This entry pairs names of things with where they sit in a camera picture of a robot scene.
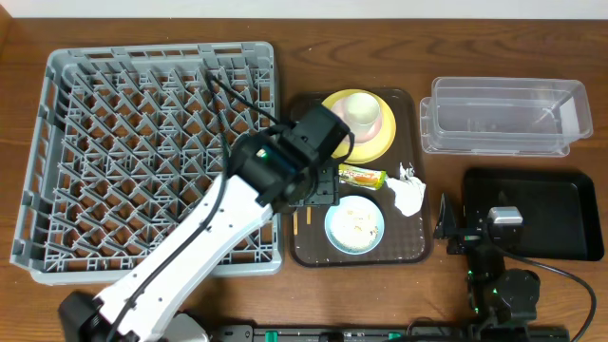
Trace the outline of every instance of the white wall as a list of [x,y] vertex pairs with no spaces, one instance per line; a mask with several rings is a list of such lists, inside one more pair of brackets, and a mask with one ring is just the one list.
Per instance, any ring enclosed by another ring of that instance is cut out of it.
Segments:
[[608,19],[608,0],[0,0],[17,17]]

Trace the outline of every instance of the black tray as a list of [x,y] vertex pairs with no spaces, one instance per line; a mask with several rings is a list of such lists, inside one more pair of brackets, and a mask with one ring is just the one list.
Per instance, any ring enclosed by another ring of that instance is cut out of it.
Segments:
[[[424,180],[421,161],[420,139],[416,124],[416,111],[409,94],[398,89],[371,89],[387,102],[395,115],[397,131],[389,150],[375,161],[360,166],[373,170],[385,170],[388,176],[399,177],[399,162],[405,167],[411,163],[415,176]],[[300,118],[312,105],[320,104],[331,92],[304,93],[290,106],[293,120]],[[364,196],[374,201],[384,216],[385,233],[382,240],[368,253],[351,256],[338,251],[325,235],[324,220],[329,206],[312,209],[311,224],[306,222],[306,209],[298,209],[298,234],[293,226],[289,229],[290,250],[294,259],[306,267],[356,266],[372,264],[416,263],[424,260],[432,250],[430,236],[430,212],[427,197],[422,209],[409,218],[403,216],[394,206],[394,192],[386,185],[372,191],[347,184],[338,186],[340,197],[348,195]]]
[[604,256],[596,191],[581,173],[472,169],[464,181],[466,225],[494,206],[516,206],[523,216],[522,257],[598,261]]

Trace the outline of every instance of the brown tray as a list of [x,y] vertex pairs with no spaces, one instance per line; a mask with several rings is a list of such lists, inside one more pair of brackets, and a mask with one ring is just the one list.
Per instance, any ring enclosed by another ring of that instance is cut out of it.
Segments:
[[[380,158],[360,166],[385,170],[389,177],[399,177],[399,162],[404,167],[411,163],[415,176],[424,179],[421,159],[422,149],[416,124],[416,111],[409,94],[399,89],[371,89],[371,92],[387,102],[395,115],[397,131],[389,150]],[[320,104],[331,92],[304,93],[296,97],[290,106],[292,120],[297,120],[314,104]],[[325,235],[325,215],[329,206],[313,207],[311,224],[307,224],[307,209],[297,212],[297,235],[293,221],[290,229],[290,252],[300,265],[305,267],[357,266],[373,264],[417,263],[428,257],[432,251],[430,233],[430,212],[427,196],[422,209],[409,218],[403,216],[394,206],[394,192],[386,185],[372,191],[347,184],[339,185],[340,198],[358,195],[374,201],[385,220],[382,240],[368,253],[351,256],[338,251]]]

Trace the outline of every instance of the green connector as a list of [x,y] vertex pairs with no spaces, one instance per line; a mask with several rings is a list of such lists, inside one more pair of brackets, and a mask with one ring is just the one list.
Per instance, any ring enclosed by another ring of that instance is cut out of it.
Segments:
[[266,332],[266,342],[278,342],[278,332]]

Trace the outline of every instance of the white cup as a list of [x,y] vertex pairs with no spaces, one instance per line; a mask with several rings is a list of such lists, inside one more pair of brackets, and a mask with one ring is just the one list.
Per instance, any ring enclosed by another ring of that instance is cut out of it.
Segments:
[[344,100],[344,122],[351,128],[356,143],[365,141],[380,114],[380,104],[368,93],[354,93]]

